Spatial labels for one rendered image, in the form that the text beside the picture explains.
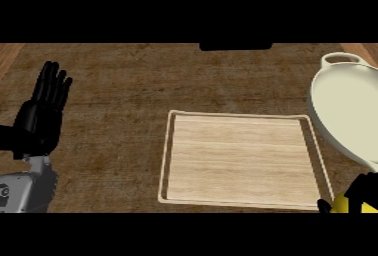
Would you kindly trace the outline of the black appliance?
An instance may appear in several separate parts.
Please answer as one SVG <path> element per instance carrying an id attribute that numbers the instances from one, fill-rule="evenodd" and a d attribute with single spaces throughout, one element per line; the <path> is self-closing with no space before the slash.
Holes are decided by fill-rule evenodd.
<path id="1" fill-rule="evenodd" d="M 248 43 L 248 44 L 215 44 L 199 43 L 202 51 L 243 51 L 243 50 L 268 50 L 273 43 Z"/>

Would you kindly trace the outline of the cream white pot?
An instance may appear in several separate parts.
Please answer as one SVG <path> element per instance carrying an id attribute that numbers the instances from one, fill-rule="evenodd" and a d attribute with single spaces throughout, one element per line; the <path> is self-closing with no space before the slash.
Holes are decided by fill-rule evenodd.
<path id="1" fill-rule="evenodd" d="M 356 54 L 322 56 L 307 109 L 325 140 L 378 173 L 378 68 Z"/>

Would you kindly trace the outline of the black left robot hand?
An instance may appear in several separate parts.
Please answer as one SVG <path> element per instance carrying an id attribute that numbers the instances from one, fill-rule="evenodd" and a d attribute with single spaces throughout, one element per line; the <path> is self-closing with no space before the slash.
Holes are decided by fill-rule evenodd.
<path id="1" fill-rule="evenodd" d="M 0 125 L 0 151 L 13 159 L 47 156 L 59 143 L 63 108 L 72 78 L 47 61 L 41 68 L 31 98 L 23 102 L 11 126 Z"/>

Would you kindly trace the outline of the pale wooden tray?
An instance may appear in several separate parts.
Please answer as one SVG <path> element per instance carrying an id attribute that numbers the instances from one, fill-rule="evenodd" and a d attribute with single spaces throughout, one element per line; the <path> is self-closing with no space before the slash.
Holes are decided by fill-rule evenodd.
<path id="1" fill-rule="evenodd" d="M 310 118 L 172 110 L 158 201 L 314 211 L 333 200 Z"/>

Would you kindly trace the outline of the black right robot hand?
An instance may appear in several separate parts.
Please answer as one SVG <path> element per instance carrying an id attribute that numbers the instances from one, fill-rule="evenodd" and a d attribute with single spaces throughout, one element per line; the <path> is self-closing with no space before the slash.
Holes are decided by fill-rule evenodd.
<path id="1" fill-rule="evenodd" d="M 348 198 L 347 213 L 363 213 L 363 203 L 367 203 L 375 209 L 378 209 L 378 173 L 369 172 L 367 174 L 360 174 L 351 182 L 347 191 L 341 194 Z M 332 213 L 332 204 L 329 204 L 323 199 L 319 199 L 319 212 Z"/>

